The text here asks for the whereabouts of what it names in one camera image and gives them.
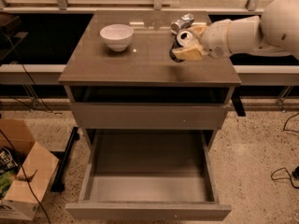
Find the cardboard box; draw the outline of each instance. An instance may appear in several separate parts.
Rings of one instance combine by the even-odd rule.
[[[36,142],[24,121],[0,119],[0,129],[16,150],[24,155],[23,168],[26,175],[31,176],[37,170],[30,185],[37,199],[42,201],[58,159]],[[2,146],[11,147],[5,137],[0,134],[0,147]],[[17,176],[24,176],[22,169],[19,170]],[[27,182],[14,180],[6,196],[0,201],[0,219],[33,220],[37,208],[38,202]]]

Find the drawer front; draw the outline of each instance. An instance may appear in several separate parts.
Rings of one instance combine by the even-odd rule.
[[[86,129],[220,129],[228,106],[72,104]]]
[[[98,131],[78,219],[224,220],[205,137],[197,131]]]

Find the green object in box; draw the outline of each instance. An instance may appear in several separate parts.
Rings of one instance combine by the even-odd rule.
[[[10,170],[0,175],[0,200],[5,197],[10,185],[15,180],[16,173],[14,170]]]

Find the black metal leg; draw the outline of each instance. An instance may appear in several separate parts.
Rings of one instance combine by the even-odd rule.
[[[232,102],[235,108],[235,112],[239,117],[245,117],[245,109],[242,104],[241,98],[240,98],[240,91],[239,88],[235,88],[235,91],[232,95]]]
[[[71,152],[71,149],[74,145],[74,142],[76,140],[79,140],[78,136],[78,127],[74,127],[72,130],[72,133],[68,139],[65,152],[52,152],[54,155],[56,155],[60,159],[59,167],[57,174],[55,176],[53,185],[50,189],[50,191],[53,192],[62,192],[65,189],[64,183],[63,183],[63,175],[64,175],[64,169],[66,166],[66,163],[68,161],[69,154]]]

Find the box flap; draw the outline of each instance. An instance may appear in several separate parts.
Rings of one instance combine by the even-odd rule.
[[[59,160],[47,149],[42,147],[38,142],[35,142],[23,164],[23,168],[27,176],[33,175],[37,170],[35,177],[30,182],[30,185],[39,201],[42,201],[43,199],[58,161]],[[22,169],[19,170],[17,176],[24,176]],[[7,195],[4,197],[4,200],[37,203],[28,187],[27,182],[19,180],[15,180],[12,183]]]
[[[35,139],[23,120],[0,119],[0,130],[7,136],[12,145],[24,155],[27,155],[35,143]],[[0,133],[0,147],[11,145]]]

